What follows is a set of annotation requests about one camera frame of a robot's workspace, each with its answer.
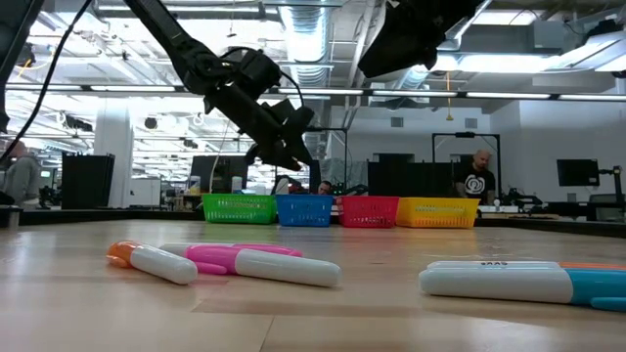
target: white wall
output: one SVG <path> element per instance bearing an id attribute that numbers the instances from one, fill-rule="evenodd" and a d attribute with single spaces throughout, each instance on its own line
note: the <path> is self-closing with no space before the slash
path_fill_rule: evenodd
<path id="1" fill-rule="evenodd" d="M 343 120 L 342 107 L 333 107 L 333 125 L 339 127 Z M 447 109 L 401 109 L 390 111 L 384 108 L 360 108 L 348 132 L 348 147 L 352 158 L 358 161 L 373 160 L 374 154 L 414 154 L 417 162 L 430 162 L 431 134 L 467 131 L 465 118 L 478 119 L 475 133 L 489 133 L 489 115 L 481 109 L 452 109 L 453 121 L 447 121 Z M 403 128 L 393 128 L 390 118 L 404 117 Z M 493 146 L 495 141 L 488 140 Z M 450 154 L 473 154 L 478 149 L 490 149 L 481 139 L 466 140 L 438 137 L 437 161 L 450 161 Z M 343 158 L 343 145 L 331 141 L 330 157 Z"/>
<path id="2" fill-rule="evenodd" d="M 622 92 L 617 88 L 606 92 Z M 542 200 L 578 200 L 614 192 L 611 176 L 597 189 L 559 186 L 557 159 L 596 158 L 600 168 L 626 167 L 626 107 L 617 103 L 514 102 L 491 115 L 502 135 L 503 188 Z"/>
<path id="3" fill-rule="evenodd" d="M 512 102 L 491 114 L 492 133 L 500 134 L 500 154 L 502 158 L 502 188 L 524 189 L 524 154 L 521 152 L 520 102 Z"/>

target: pink highlighter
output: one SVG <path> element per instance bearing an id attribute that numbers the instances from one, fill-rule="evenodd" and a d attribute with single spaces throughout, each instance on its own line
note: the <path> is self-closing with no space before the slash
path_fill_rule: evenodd
<path id="1" fill-rule="evenodd" d="M 171 247 L 161 248 L 169 251 Z M 241 275 L 313 286 L 336 286 L 341 277 L 341 269 L 334 263 L 248 249 L 247 245 L 187 244 L 182 254 L 204 274 Z"/>
<path id="2" fill-rule="evenodd" d="M 281 245 L 268 244 L 268 243 L 206 243 L 206 242 L 166 243 L 162 245 L 160 248 L 170 253 L 179 255 L 179 256 L 185 256 L 185 250 L 187 250 L 187 248 L 189 248 L 192 245 L 222 245 L 222 246 L 229 246 L 232 248 L 243 248 L 243 249 L 254 249 L 254 250 L 260 250 L 260 251 L 266 251 L 268 253 L 275 253 L 275 254 L 283 254 L 283 255 L 298 256 L 298 257 L 302 256 L 302 252 L 297 249 L 293 249 L 293 248 L 289 248 L 289 247 L 285 247 Z"/>

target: man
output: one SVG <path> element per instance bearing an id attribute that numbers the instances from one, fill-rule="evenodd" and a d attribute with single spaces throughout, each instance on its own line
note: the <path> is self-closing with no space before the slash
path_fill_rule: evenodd
<path id="1" fill-rule="evenodd" d="M 28 153 L 23 142 L 16 144 L 10 157 L 16 157 L 17 160 L 7 170 L 2 191 L 13 198 L 15 205 L 34 207 L 39 198 L 39 162 Z"/>
<path id="2" fill-rule="evenodd" d="M 479 198 L 483 205 L 493 205 L 496 198 L 496 178 L 487 169 L 488 151 L 473 155 L 471 165 L 455 176 L 455 188 L 461 198 Z"/>
<path id="3" fill-rule="evenodd" d="M 318 195 L 329 195 L 331 193 L 331 189 L 333 188 L 333 184 L 328 181 L 322 181 L 320 187 L 317 188 Z"/>

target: computer monitor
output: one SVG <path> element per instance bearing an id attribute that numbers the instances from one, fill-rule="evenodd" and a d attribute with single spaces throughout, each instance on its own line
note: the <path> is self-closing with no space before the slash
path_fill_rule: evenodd
<path id="1" fill-rule="evenodd" d="M 559 185 L 561 187 L 597 187 L 600 185 L 600 170 L 595 159 L 557 160 Z"/>

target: fluorescent light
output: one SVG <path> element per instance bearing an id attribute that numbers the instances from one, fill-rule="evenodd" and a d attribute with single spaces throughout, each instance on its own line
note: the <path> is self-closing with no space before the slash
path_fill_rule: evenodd
<path id="1" fill-rule="evenodd" d="M 473 24 L 488 25 L 530 25 L 541 16 L 544 11 L 522 12 L 519 10 L 485 10 L 476 17 Z"/>
<path id="2" fill-rule="evenodd" d="M 626 102 L 626 95 L 562 94 L 559 99 L 565 101 Z"/>
<path id="3" fill-rule="evenodd" d="M 621 72 L 623 70 L 626 70 L 626 55 L 622 55 L 612 62 L 596 68 L 596 71 L 600 72 Z"/>
<path id="4" fill-rule="evenodd" d="M 468 92 L 468 98 L 540 100 L 550 98 L 550 94 Z"/>
<path id="5" fill-rule="evenodd" d="M 302 94 L 318 94 L 318 95 L 350 95 L 360 96 L 363 94 L 362 89 L 331 89 L 331 88 L 300 88 Z M 281 94 L 297 94 L 295 88 L 279 88 L 278 92 Z"/>
<path id="6" fill-rule="evenodd" d="M 375 90 L 372 92 L 375 96 L 384 97 L 427 97 L 427 98 L 454 98 L 457 92 L 441 92 L 441 91 L 391 91 L 391 90 Z"/>
<path id="7" fill-rule="evenodd" d="M 165 6 L 170 12 L 233 12 L 231 7 L 216 7 L 216 6 L 178 6 L 167 5 Z M 130 11 L 127 6 L 121 5 L 102 5 L 98 8 L 99 11 Z M 238 7 L 237 12 L 250 12 L 257 13 L 258 9 L 255 7 Z M 267 13 L 276 14 L 276 10 L 267 9 Z"/>
<path id="8" fill-rule="evenodd" d="M 91 86 L 97 92 L 175 92 L 172 86 Z"/>
<path id="9" fill-rule="evenodd" d="M 43 84 L 22 84 L 22 83 L 7 83 L 7 90 L 41 90 Z M 48 90 L 81 90 L 79 85 L 68 84 L 50 84 Z"/>
<path id="10" fill-rule="evenodd" d="M 549 69 L 573 68 L 617 42 L 618 40 L 607 40 L 601 43 L 588 43 L 557 57 L 557 62 L 550 65 Z"/>
<path id="11" fill-rule="evenodd" d="M 197 155 L 216 156 L 217 153 L 216 152 L 161 152 L 161 151 L 134 151 L 133 152 L 133 157 L 149 157 L 149 156 L 161 156 L 161 155 L 167 155 L 167 156 L 176 155 L 176 157 L 180 158 L 184 156 L 192 157 L 192 156 L 197 156 Z M 220 156 L 244 156 L 246 155 L 246 153 L 245 152 L 241 152 L 241 153 L 225 152 L 225 153 L 220 153 L 219 155 Z"/>
<path id="12" fill-rule="evenodd" d="M 533 55 L 466 55 L 459 63 L 465 72 L 537 73 L 546 69 L 550 58 Z"/>

